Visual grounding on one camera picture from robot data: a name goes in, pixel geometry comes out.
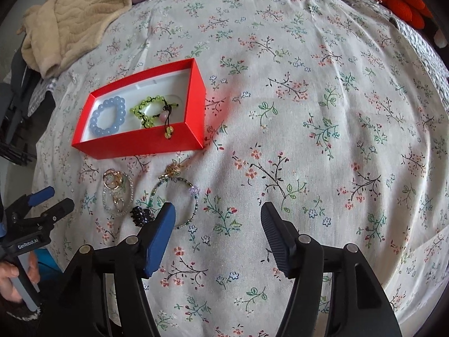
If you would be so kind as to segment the gold flower earring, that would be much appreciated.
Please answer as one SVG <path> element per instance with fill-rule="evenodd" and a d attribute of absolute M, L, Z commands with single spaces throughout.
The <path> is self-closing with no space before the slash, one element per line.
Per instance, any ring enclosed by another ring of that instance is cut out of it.
<path fill-rule="evenodd" d="M 163 174 L 161 174 L 158 179 L 160 179 L 160 181 L 178 181 L 181 179 L 181 170 L 182 170 L 182 166 L 178 163 L 171 163 L 168 164 L 168 166 L 166 166 Z"/>

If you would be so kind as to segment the gold ring cluster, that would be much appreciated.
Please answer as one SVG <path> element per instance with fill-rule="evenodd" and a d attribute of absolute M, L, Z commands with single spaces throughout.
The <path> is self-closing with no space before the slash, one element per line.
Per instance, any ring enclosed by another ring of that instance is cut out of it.
<path fill-rule="evenodd" d="M 108 190 L 118 190 L 123 186 L 123 173 L 115 169 L 108 169 L 104 172 L 103 183 Z"/>

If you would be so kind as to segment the floral bed sheet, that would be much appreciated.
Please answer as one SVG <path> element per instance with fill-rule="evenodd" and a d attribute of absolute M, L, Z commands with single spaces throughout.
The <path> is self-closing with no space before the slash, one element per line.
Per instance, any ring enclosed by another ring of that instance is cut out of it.
<path fill-rule="evenodd" d="M 195 59 L 204 146 L 96 160 L 72 147 L 93 90 Z M 448 284 L 448 69 L 416 31 L 372 0 L 148 0 L 60 75 L 33 186 L 75 210 L 49 252 L 66 267 L 88 243 L 136 227 L 107 209 L 101 177 L 121 170 L 136 205 L 172 202 L 161 267 L 144 283 L 163 336 L 274 336 L 292 282 L 260 224 L 272 202 L 318 242 L 356 244 L 404 336 Z M 166 166 L 181 179 L 160 181 Z"/>

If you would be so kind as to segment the red cardboard box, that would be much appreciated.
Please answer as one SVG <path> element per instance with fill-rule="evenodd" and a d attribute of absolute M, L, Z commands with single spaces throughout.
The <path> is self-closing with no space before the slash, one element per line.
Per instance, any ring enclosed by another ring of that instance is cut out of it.
<path fill-rule="evenodd" d="M 205 94 L 195 59 L 121 78 L 89 94 L 72 147 L 95 159 L 200 150 Z"/>

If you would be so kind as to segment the beige quilted blanket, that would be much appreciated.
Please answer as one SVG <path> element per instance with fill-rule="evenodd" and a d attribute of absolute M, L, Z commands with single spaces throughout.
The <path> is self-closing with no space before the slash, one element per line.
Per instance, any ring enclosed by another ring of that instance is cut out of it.
<path fill-rule="evenodd" d="M 55 78 L 97 48 L 132 0 L 46 0 L 25 11 L 21 55 L 42 78 Z"/>

